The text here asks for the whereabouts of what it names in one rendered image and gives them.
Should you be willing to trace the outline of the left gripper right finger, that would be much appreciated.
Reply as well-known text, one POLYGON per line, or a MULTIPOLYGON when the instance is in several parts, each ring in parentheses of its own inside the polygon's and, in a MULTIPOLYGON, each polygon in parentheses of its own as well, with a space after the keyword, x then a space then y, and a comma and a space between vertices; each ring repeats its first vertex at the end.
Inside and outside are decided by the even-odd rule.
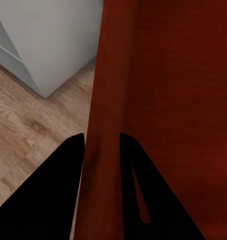
POLYGON ((124 240, 206 240, 140 143, 120 133, 124 240), (151 223, 141 221, 133 171, 151 223))

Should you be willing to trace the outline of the storage box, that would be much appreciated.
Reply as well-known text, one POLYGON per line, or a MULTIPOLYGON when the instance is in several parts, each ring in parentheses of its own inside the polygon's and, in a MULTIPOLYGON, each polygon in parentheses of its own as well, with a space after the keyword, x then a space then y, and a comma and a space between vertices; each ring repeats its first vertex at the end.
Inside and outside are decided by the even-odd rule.
POLYGON ((73 240, 124 240, 120 133, 227 240, 227 0, 104 0, 73 240))

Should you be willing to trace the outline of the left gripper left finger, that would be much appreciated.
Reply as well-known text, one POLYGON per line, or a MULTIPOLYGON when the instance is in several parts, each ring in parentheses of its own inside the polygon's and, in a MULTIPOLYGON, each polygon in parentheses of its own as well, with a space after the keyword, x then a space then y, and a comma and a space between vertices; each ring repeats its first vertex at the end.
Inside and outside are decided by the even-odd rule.
POLYGON ((70 240, 85 145, 65 139, 0 206, 0 240, 70 240))

